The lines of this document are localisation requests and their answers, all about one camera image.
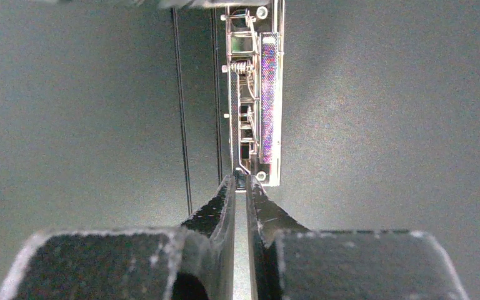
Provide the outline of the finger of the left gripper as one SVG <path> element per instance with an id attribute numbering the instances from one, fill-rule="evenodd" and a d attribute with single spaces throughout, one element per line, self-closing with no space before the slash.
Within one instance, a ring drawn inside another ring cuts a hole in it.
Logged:
<path id="1" fill-rule="evenodd" d="M 154 1 L 159 8 L 214 9 L 237 6 L 265 6 L 270 0 L 162 0 Z"/>

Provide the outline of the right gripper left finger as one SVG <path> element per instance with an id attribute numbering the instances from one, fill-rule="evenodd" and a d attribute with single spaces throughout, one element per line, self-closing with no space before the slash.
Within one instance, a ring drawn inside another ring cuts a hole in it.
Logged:
<path id="1" fill-rule="evenodd" d="M 231 299 L 236 180 L 178 226 L 41 231 L 0 299 Z"/>

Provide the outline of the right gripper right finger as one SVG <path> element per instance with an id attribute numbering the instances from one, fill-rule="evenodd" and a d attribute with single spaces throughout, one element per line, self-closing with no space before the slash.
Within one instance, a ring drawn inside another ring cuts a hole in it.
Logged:
<path id="1" fill-rule="evenodd" d="M 453 262 L 425 231 L 315 231 L 246 178 L 253 299 L 467 299 Z"/>

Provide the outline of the red folder black inside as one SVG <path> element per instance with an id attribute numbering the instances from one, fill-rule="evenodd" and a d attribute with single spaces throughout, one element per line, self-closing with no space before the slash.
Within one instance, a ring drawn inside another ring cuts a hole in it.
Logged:
<path id="1" fill-rule="evenodd" d="M 0 1 L 0 284 L 46 228 L 172 226 L 218 182 L 211 13 Z M 480 299 L 480 1 L 288 1 L 281 185 L 433 233 Z"/>

